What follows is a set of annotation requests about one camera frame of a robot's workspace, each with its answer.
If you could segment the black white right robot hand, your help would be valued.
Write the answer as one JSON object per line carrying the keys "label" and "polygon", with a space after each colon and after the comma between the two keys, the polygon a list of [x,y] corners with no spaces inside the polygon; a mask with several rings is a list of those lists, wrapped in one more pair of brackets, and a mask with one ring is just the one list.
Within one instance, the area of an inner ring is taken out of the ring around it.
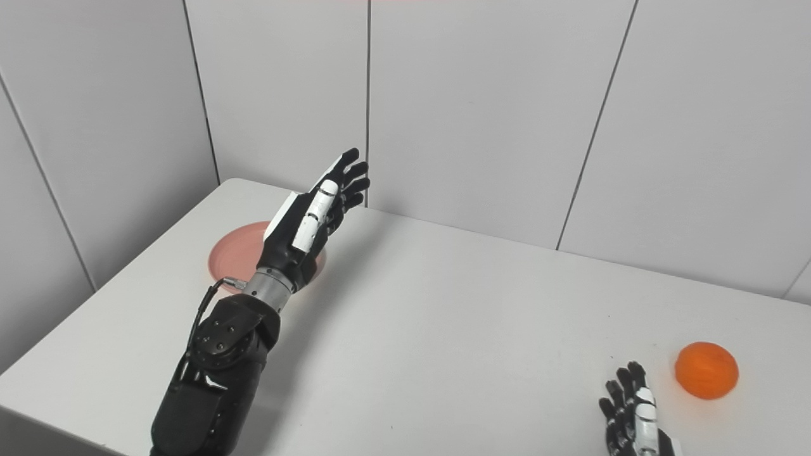
{"label": "black white right robot hand", "polygon": [[608,396],[599,399],[599,408],[606,419],[608,455],[684,454],[680,442],[660,427],[656,398],[640,363],[630,361],[617,369],[605,389]]}

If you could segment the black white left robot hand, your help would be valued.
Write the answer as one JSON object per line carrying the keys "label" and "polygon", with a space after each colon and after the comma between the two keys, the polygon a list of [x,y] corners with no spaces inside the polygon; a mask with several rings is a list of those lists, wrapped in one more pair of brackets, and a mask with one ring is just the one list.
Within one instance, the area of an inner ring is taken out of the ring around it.
{"label": "black white left robot hand", "polygon": [[369,165],[357,148],[342,153],[306,193],[290,193],[264,234],[256,267],[286,278],[293,293],[312,282],[317,257],[345,214],[363,203]]}

